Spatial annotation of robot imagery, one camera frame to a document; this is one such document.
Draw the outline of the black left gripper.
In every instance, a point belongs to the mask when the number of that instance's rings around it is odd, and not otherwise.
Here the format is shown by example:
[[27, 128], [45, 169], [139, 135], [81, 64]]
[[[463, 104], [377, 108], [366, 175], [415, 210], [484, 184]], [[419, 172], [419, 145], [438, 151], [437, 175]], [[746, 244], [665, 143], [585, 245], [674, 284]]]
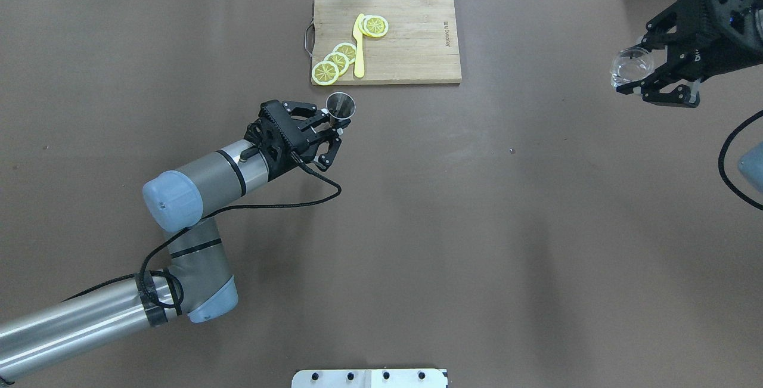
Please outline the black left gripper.
[[259, 118], [248, 125], [244, 139], [262, 155], [268, 181], [274, 181], [301, 162], [326, 172], [334, 165], [342, 135], [343, 128], [330, 128], [328, 114], [315, 104], [270, 100], [260, 105]]

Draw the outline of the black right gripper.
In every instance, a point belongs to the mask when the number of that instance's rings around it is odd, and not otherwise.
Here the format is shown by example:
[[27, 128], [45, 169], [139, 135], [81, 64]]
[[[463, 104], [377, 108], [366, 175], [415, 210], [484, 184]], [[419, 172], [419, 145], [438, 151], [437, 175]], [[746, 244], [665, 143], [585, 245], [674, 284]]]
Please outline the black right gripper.
[[701, 81], [761, 64], [761, 0], [676, 0], [647, 21], [635, 48], [687, 55], [615, 87], [647, 103], [695, 108]]

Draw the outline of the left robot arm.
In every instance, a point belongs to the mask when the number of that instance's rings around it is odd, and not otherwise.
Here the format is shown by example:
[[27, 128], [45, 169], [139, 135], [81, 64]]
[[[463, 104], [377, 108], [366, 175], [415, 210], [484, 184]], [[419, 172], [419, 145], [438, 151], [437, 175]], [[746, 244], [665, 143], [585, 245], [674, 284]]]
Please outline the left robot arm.
[[325, 171], [354, 113], [271, 100], [240, 140], [147, 182], [163, 241], [133, 273], [3, 323], [2, 386], [180, 316], [201, 323], [231, 311], [239, 297], [216, 216], [294, 169], [330, 184]]

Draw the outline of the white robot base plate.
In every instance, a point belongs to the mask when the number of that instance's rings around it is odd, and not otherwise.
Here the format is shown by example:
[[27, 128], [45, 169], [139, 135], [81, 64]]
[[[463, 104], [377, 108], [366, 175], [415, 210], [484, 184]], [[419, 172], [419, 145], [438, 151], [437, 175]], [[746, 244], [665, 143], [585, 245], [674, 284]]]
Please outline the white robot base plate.
[[291, 387], [448, 387], [447, 370], [437, 368], [368, 368], [303, 370]]

